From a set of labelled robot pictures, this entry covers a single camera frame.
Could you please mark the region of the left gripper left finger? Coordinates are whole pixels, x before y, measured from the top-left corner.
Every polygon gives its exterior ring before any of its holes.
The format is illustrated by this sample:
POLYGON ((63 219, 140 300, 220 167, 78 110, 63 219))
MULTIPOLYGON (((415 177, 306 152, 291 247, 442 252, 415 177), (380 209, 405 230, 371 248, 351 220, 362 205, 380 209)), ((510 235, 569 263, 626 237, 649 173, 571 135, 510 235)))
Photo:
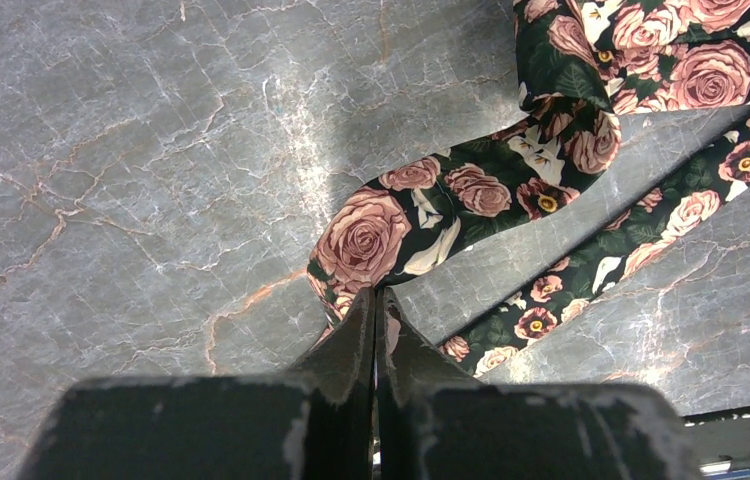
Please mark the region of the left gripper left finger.
POLYGON ((367 479, 374 301, 288 368, 241 376, 113 376, 68 388, 24 479, 367 479))

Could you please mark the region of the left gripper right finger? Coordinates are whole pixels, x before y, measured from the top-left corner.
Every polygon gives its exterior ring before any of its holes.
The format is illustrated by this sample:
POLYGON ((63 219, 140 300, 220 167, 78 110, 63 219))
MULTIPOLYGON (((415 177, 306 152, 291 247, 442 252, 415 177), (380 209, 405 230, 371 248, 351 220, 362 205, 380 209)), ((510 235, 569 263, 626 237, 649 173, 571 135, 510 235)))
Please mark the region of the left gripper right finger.
POLYGON ((697 479, 684 423, 636 384, 489 384, 407 320, 389 289, 376 313, 388 479, 697 479))

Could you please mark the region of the black pink rose tie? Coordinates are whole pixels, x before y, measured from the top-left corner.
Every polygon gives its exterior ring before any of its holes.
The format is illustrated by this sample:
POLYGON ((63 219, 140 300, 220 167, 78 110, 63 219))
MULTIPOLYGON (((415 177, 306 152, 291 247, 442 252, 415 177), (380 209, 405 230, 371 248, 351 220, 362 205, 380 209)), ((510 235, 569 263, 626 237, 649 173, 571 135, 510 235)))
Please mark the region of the black pink rose tie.
MULTIPOLYGON (((307 267, 330 328, 367 287, 430 272, 572 204, 617 157, 628 114, 750 105, 750 1, 517 1, 513 126, 368 181, 307 267)), ((750 188, 750 117, 442 344, 482 376, 578 316, 750 188)))

